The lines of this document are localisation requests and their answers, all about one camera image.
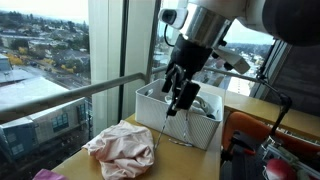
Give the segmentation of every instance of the pink fabric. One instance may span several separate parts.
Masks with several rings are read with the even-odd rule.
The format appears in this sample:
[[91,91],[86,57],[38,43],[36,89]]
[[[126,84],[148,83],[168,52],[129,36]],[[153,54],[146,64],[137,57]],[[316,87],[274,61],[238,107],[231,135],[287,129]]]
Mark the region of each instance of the pink fabric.
[[55,172],[41,169],[33,178],[33,180],[67,180],[67,178]]
[[103,130],[83,147],[100,161],[104,179],[134,178],[154,162],[150,130],[126,121]]

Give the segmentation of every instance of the chair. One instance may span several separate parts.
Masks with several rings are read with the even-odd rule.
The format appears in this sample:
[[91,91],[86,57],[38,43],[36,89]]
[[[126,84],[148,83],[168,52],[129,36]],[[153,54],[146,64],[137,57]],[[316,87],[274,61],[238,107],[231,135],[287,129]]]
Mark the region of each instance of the chair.
[[[232,112],[228,116],[223,130],[222,146],[224,150],[227,150],[229,147],[230,139],[232,138],[235,130],[242,131],[262,142],[266,137],[268,137],[271,128],[245,113]],[[283,141],[282,146],[284,148],[299,158],[303,158],[305,160],[319,159],[320,146],[279,131],[276,132],[276,137]]]

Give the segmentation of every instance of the crumpled cloth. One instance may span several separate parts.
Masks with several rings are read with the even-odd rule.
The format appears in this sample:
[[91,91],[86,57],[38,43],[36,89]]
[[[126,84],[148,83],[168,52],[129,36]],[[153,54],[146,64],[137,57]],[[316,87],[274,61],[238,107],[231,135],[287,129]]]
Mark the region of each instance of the crumpled cloth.
[[46,169],[41,169],[34,176],[33,180],[67,180],[67,178],[55,172],[52,172]]
[[121,121],[83,147],[100,161],[104,179],[135,178],[154,162],[152,134],[146,127]]

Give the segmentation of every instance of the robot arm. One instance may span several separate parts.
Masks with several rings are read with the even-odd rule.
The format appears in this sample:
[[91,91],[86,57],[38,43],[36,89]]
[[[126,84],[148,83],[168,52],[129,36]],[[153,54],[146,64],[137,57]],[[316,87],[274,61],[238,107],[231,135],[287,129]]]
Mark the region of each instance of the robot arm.
[[192,76],[202,69],[210,55],[225,59],[243,74],[249,65],[224,47],[232,21],[300,46],[320,44],[319,0],[189,0],[186,9],[166,10],[159,19],[179,29],[162,89],[172,88],[173,101],[167,115],[189,109],[200,87]]

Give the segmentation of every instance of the pink cloth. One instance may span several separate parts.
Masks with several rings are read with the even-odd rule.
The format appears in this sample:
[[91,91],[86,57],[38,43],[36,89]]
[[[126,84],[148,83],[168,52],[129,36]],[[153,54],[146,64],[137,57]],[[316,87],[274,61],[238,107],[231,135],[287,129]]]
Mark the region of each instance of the pink cloth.
[[126,121],[103,130],[83,147],[100,161],[104,179],[134,178],[154,162],[150,130]]
[[33,180],[67,180],[67,178],[55,172],[41,169],[33,178]]

